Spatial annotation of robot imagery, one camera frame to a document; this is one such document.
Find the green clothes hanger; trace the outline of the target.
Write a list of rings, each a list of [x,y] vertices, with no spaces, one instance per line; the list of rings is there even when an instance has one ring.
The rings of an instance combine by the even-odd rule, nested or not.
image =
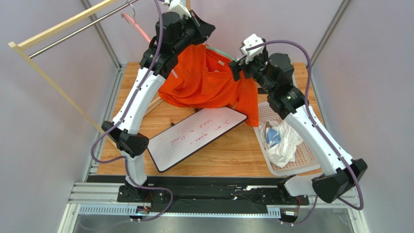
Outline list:
[[[235,61],[235,60],[236,60],[234,57],[232,57],[231,55],[227,54],[226,52],[224,52],[224,51],[222,51],[222,50],[219,50],[219,49],[213,48],[213,47],[208,46],[208,45],[206,46],[206,48],[207,48],[208,50],[212,50],[212,51],[216,52],[217,54],[220,54],[220,55],[222,55],[222,56],[224,56],[224,57],[226,57],[226,58],[228,58],[228,59],[230,59],[230,60],[232,60],[232,61]]]

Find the orange t shirt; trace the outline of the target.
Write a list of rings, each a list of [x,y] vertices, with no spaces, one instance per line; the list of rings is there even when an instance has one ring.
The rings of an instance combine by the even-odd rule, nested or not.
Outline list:
[[[159,95],[176,107],[235,108],[247,115],[247,125],[257,127],[257,85],[243,75],[235,82],[229,62],[204,44],[191,45],[178,56],[178,64],[160,87]]]

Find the pink clothes hanger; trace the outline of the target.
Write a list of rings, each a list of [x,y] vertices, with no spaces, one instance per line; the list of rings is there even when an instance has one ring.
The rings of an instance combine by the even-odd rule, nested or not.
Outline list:
[[[151,39],[147,33],[137,24],[136,11],[132,5],[132,2],[126,1],[126,3],[132,8],[133,15],[130,16],[127,13],[121,13],[121,18],[124,19],[135,31],[137,31],[149,44],[151,42]]]

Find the white printed t shirt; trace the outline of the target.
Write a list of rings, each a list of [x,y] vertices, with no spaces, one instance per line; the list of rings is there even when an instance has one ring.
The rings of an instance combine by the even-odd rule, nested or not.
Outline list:
[[[270,162],[280,168],[295,161],[297,146],[303,143],[299,133],[284,120],[260,122],[259,139]]]

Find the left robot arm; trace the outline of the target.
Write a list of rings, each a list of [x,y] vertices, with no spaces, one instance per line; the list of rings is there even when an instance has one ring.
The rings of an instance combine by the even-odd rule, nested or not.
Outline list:
[[[215,29],[194,11],[187,16],[166,12],[159,17],[155,25],[156,36],[150,41],[140,62],[136,84],[113,120],[102,124],[104,132],[121,151],[125,160],[126,182],[130,186],[143,188],[147,181],[144,153],[149,138],[139,131],[151,100],[178,64],[178,56],[191,45],[205,43]]]

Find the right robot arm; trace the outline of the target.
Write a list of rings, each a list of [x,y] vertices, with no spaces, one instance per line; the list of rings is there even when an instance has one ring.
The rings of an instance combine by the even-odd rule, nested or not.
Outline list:
[[[267,93],[267,102],[282,120],[304,140],[317,159],[321,175],[290,176],[282,189],[290,196],[312,195],[326,203],[344,201],[342,195],[356,188],[362,209],[364,200],[359,184],[368,166],[354,159],[329,134],[319,121],[304,94],[294,86],[294,67],[286,54],[262,53],[251,61],[246,57],[229,62],[235,81],[252,78]]]

